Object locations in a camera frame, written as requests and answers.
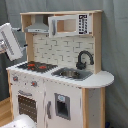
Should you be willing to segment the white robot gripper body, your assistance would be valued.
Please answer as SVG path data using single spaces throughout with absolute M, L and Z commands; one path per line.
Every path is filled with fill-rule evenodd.
M 0 54 L 7 53 L 11 61 L 23 56 L 23 48 L 14 34 L 14 29 L 10 23 L 0 26 Z

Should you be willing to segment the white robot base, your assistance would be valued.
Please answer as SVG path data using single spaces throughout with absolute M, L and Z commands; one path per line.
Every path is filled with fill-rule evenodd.
M 36 124 L 28 115 L 21 114 L 0 128 L 36 128 Z

